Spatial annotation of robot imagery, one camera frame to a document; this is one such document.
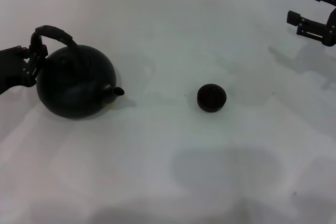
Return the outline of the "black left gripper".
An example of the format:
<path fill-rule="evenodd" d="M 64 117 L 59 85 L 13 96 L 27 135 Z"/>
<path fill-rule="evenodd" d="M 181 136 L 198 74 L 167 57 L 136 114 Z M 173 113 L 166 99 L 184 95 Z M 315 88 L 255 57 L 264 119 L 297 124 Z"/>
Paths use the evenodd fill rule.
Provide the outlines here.
<path fill-rule="evenodd" d="M 42 39 L 32 40 L 28 47 L 1 50 L 1 94 L 16 86 L 33 87 L 47 56 Z"/>

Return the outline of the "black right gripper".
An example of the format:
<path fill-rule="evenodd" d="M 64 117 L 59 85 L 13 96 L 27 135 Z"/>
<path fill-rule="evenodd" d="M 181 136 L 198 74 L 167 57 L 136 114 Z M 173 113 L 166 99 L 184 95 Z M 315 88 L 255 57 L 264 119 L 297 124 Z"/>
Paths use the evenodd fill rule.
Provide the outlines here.
<path fill-rule="evenodd" d="M 325 2 L 336 6 L 336 0 L 314 0 Z M 326 24 L 315 22 L 302 17 L 300 14 L 289 11 L 287 14 L 287 23 L 297 27 L 297 35 L 304 36 L 313 40 L 322 41 L 322 44 L 328 47 L 335 45 L 335 13 L 334 9 Z"/>

